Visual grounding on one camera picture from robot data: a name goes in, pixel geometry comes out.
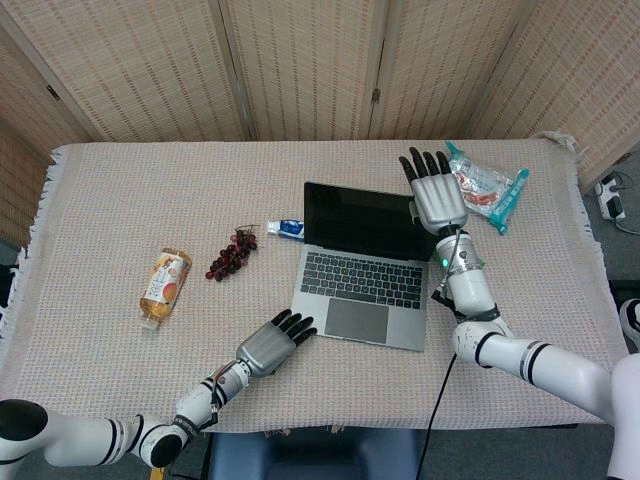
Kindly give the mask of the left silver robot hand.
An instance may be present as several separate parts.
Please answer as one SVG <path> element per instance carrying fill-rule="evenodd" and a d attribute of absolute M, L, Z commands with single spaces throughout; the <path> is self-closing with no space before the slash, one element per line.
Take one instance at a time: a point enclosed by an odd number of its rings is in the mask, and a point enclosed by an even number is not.
<path fill-rule="evenodd" d="M 317 334 L 314 319 L 286 309 L 245 339 L 236 350 L 236 359 L 249 370 L 251 378 L 273 374 L 307 339 Z"/>

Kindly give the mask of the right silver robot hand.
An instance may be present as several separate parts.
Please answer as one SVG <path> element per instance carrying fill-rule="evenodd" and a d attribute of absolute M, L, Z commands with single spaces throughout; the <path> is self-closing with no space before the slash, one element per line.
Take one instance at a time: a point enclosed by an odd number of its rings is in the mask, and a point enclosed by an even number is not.
<path fill-rule="evenodd" d="M 446 238 L 465 226 L 464 199 L 446 155 L 409 148 L 399 162 L 410 185 L 421 225 L 431 235 Z"/>

